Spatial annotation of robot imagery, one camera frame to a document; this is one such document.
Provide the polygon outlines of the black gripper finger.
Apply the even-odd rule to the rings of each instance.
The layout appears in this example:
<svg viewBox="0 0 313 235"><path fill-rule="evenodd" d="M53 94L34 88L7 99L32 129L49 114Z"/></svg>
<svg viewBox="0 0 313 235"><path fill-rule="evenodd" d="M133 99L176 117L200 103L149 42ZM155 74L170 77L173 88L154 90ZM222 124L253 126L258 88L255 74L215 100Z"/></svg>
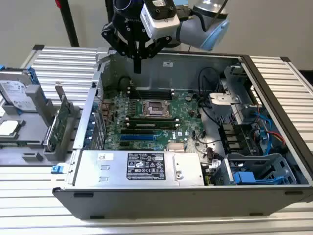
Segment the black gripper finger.
<svg viewBox="0 0 313 235"><path fill-rule="evenodd" d="M141 73L141 60L147 58L153 58L164 47L166 47L171 41L171 37L162 37L155 40L153 43L145 47L146 42L144 40L139 41L139 48L137 53L137 72Z"/></svg>
<svg viewBox="0 0 313 235"><path fill-rule="evenodd" d="M101 31L102 37L121 55L133 59L134 73L138 73L138 54L135 41L130 38L126 43L117 34L112 23L105 24Z"/></svg>

